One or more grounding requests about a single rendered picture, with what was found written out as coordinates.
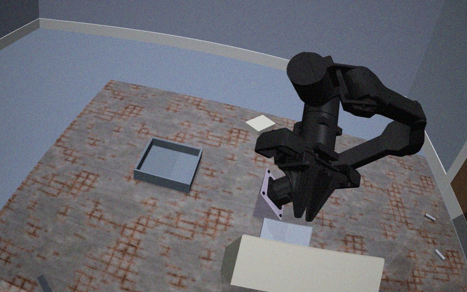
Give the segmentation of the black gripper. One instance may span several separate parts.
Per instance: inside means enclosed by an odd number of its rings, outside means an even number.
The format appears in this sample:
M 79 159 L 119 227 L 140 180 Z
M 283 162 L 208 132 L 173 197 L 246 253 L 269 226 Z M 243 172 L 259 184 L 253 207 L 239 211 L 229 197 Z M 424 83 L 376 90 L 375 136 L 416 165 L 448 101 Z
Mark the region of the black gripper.
M 289 179 L 294 217 L 301 218 L 306 209 L 305 220 L 310 222 L 333 191 L 359 187 L 361 175 L 348 164 L 331 165 L 339 161 L 335 142 L 343 130 L 334 116 L 307 112 L 296 126 L 300 135 L 288 128 L 263 132 L 257 138 L 255 152 L 267 158 L 277 151 L 287 156 L 278 167 Z

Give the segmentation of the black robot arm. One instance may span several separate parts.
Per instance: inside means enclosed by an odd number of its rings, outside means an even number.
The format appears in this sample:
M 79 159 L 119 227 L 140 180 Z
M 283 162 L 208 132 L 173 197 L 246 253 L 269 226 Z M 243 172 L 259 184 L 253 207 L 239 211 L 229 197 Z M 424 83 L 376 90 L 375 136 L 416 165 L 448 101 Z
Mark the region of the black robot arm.
M 300 52 L 289 61 L 287 76 L 304 102 L 303 114 L 319 111 L 338 120 L 341 101 L 343 110 L 355 116 L 380 114 L 394 120 L 378 137 L 339 153 L 332 166 L 348 164 L 357 169 L 387 155 L 404 157 L 421 150 L 427 122 L 420 103 L 385 87 L 370 69 Z M 279 210 L 291 203 L 288 177 L 269 177 L 267 197 Z

